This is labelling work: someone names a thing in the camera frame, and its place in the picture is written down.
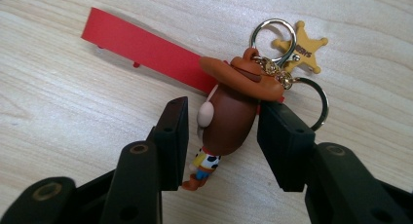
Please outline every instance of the brown figure body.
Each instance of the brown figure body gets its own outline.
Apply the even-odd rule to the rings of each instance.
[[[254,122],[259,99],[282,97],[282,85],[261,72],[261,66],[252,59],[254,56],[259,56],[258,51],[248,48],[244,56],[235,57],[231,65],[216,58],[201,57],[202,69],[213,76],[218,85],[198,113],[204,147],[193,162],[197,173],[182,184],[184,189],[195,191],[203,186],[221,156],[243,145]]]

